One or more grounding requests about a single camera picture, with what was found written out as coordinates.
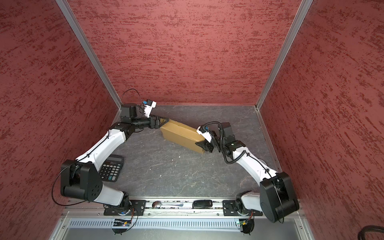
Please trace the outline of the brown cardboard box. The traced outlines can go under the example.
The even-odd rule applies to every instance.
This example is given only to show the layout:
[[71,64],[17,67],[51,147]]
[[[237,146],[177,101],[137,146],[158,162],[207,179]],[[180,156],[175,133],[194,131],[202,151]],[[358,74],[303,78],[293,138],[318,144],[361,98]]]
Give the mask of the brown cardboard box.
[[205,140],[196,129],[173,120],[169,120],[160,129],[164,139],[200,154],[205,152],[203,148],[196,145]]

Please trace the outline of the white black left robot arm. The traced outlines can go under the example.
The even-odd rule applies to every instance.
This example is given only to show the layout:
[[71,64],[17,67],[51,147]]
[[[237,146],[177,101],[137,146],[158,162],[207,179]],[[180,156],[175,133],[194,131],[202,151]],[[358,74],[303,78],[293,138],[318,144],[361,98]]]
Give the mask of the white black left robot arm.
[[99,171],[107,158],[128,138],[144,128],[159,129],[169,119],[152,115],[156,102],[144,101],[141,105],[122,105],[120,121],[114,123],[107,133],[88,151],[75,160],[66,160],[56,177],[60,182],[63,197],[103,204],[125,216],[133,212],[127,193],[115,190],[103,183]]

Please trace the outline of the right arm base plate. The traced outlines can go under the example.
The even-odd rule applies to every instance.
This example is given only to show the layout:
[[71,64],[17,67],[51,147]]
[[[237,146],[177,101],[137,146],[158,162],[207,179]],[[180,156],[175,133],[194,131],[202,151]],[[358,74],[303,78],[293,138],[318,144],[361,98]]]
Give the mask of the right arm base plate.
[[245,209],[239,200],[224,200],[222,204],[223,213],[226,217],[262,217],[264,215],[260,211]]

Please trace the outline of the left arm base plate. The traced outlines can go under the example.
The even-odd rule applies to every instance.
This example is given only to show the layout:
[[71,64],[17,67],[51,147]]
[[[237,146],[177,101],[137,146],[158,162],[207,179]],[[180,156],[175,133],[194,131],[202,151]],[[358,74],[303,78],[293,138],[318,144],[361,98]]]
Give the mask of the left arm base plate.
[[112,205],[104,205],[104,216],[142,216],[146,207],[146,200],[129,200],[125,207],[117,207]]

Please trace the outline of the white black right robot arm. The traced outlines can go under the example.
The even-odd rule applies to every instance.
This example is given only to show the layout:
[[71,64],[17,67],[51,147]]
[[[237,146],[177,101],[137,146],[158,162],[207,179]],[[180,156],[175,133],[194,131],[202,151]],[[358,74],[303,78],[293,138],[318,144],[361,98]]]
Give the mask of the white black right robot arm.
[[256,181],[259,193],[247,192],[235,200],[235,210],[243,216],[253,211],[263,213],[272,223],[284,223],[286,216],[296,212],[300,204],[290,176],[270,168],[237,140],[230,123],[208,122],[197,128],[204,141],[196,143],[206,152],[214,148],[223,155],[227,165],[238,164]]

